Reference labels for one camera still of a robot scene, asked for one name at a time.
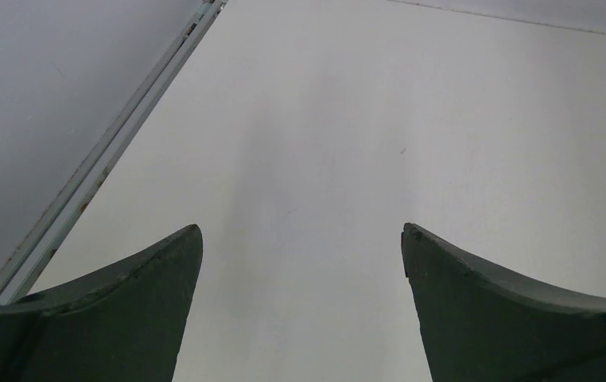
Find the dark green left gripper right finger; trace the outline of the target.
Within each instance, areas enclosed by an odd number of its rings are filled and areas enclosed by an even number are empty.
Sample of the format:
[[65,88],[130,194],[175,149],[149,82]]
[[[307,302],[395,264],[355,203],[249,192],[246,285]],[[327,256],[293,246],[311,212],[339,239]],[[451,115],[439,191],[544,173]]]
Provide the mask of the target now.
[[435,381],[606,381],[606,298],[532,279],[407,223],[402,259]]

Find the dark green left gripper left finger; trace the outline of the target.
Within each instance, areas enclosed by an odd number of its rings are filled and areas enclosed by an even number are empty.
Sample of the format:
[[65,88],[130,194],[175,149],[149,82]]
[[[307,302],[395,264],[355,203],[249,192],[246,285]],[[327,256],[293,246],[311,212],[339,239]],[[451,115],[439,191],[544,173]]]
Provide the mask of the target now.
[[203,259],[191,224],[0,305],[0,381],[170,381]]

